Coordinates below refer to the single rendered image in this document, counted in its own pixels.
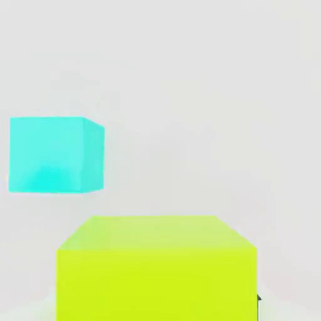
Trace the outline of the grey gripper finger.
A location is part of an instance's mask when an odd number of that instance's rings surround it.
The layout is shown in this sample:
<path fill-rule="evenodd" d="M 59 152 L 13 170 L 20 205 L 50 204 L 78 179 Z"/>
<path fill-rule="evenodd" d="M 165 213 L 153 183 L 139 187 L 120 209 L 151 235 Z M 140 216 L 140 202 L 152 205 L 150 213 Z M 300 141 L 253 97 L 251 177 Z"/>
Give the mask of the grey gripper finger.
<path fill-rule="evenodd" d="M 283 321 L 280 305 L 273 297 L 257 295 L 258 321 Z"/>

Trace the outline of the small cyan cube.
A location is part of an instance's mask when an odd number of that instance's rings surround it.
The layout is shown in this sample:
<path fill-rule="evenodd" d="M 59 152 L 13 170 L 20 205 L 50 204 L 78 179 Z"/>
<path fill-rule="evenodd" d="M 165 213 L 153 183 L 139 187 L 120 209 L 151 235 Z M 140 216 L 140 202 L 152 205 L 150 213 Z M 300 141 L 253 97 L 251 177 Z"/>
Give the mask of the small cyan cube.
<path fill-rule="evenodd" d="M 85 117 L 12 117 L 9 191 L 83 194 L 104 187 L 105 128 Z"/>

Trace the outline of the small yellow cube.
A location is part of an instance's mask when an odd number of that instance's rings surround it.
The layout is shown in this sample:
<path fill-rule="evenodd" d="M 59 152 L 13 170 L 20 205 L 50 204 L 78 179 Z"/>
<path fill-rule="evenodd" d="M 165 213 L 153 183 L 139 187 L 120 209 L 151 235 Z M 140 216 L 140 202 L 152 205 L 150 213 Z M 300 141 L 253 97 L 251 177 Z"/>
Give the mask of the small yellow cube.
<path fill-rule="evenodd" d="M 56 252 L 56 321 L 258 321 L 257 250 L 215 216 L 92 216 Z"/>

